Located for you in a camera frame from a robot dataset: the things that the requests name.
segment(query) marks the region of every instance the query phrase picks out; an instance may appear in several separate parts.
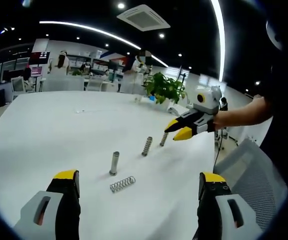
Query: coil spring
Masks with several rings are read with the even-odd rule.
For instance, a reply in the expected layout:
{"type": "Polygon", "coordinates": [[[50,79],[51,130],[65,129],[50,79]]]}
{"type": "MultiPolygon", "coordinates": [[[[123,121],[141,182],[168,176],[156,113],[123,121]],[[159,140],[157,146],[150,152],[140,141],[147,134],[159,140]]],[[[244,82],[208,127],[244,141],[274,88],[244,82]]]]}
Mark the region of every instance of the coil spring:
{"type": "Polygon", "coordinates": [[[166,141],[166,138],[168,137],[169,133],[168,132],[164,132],[162,140],[160,141],[160,146],[163,147],[166,141]]]}
{"type": "Polygon", "coordinates": [[[143,156],[147,156],[148,155],[148,152],[150,150],[152,142],[153,142],[153,138],[151,136],[149,136],[147,138],[147,140],[146,140],[146,143],[145,143],[145,146],[144,146],[144,150],[142,152],[143,156]]]}
{"type": "Polygon", "coordinates": [[[109,185],[110,190],[112,193],[116,193],[121,191],[122,189],[128,187],[129,185],[132,185],[136,182],[135,177],[129,176],[128,178],[125,178],[121,181],[117,181],[111,185],[109,185]]]}

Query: metal cylinder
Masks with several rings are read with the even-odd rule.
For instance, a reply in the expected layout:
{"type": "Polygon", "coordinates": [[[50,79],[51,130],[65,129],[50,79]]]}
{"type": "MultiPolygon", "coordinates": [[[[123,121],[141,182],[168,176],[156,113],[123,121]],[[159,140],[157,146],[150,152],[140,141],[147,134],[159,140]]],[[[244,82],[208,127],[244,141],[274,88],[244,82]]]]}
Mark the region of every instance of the metal cylinder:
{"type": "Polygon", "coordinates": [[[116,176],[118,173],[117,168],[118,168],[118,161],[120,157],[120,152],[115,151],[113,152],[113,158],[112,158],[112,166],[110,167],[109,174],[111,176],[116,176]]]}
{"type": "Polygon", "coordinates": [[[162,140],[161,140],[160,143],[159,143],[159,145],[160,145],[161,147],[164,147],[164,144],[165,144],[166,139],[168,138],[168,135],[169,135],[168,132],[164,132],[163,137],[162,137],[162,140]]]}
{"type": "Polygon", "coordinates": [[[142,152],[142,155],[144,157],[146,157],[148,155],[148,152],[150,150],[150,146],[151,146],[152,142],[153,142],[153,138],[151,136],[149,136],[147,138],[147,140],[146,140],[146,143],[145,143],[145,146],[144,146],[144,150],[142,152]]]}

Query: white table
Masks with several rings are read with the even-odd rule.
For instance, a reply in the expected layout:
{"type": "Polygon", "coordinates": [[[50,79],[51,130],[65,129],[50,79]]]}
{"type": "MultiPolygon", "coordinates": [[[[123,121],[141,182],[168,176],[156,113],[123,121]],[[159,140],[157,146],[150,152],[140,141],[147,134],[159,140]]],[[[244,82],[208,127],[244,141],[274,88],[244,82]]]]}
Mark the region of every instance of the white table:
{"type": "MultiPolygon", "coordinates": [[[[148,99],[113,92],[20,95],[0,118],[0,213],[13,226],[53,176],[79,170],[81,240],[191,240],[198,226],[199,174],[214,164],[214,134],[159,143],[173,115],[148,99]],[[146,139],[153,137],[147,157],[146,139]],[[109,170],[120,152],[117,176],[109,170]],[[109,185],[129,176],[118,193],[109,185]]],[[[185,108],[175,106],[180,113],[185,108]]]]}

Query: potted plant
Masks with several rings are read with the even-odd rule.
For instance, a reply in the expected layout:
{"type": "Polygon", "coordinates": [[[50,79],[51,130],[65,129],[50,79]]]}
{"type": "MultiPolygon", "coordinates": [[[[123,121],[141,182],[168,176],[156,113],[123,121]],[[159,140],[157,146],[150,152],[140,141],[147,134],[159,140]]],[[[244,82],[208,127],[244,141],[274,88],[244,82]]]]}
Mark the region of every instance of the potted plant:
{"type": "Polygon", "coordinates": [[[161,72],[149,76],[145,81],[147,95],[155,96],[155,103],[163,105],[167,110],[170,102],[177,104],[180,98],[184,99],[187,93],[184,91],[184,85],[173,78],[168,78],[161,72]]]}

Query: computer monitor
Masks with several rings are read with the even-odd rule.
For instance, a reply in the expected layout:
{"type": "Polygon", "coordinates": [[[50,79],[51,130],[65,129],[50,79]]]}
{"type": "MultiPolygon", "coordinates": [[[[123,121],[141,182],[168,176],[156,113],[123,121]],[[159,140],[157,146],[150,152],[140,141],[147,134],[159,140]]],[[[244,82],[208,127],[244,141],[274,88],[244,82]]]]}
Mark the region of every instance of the computer monitor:
{"type": "Polygon", "coordinates": [[[41,66],[36,66],[32,67],[32,72],[31,72],[31,77],[39,77],[42,75],[42,67],[41,66]]]}

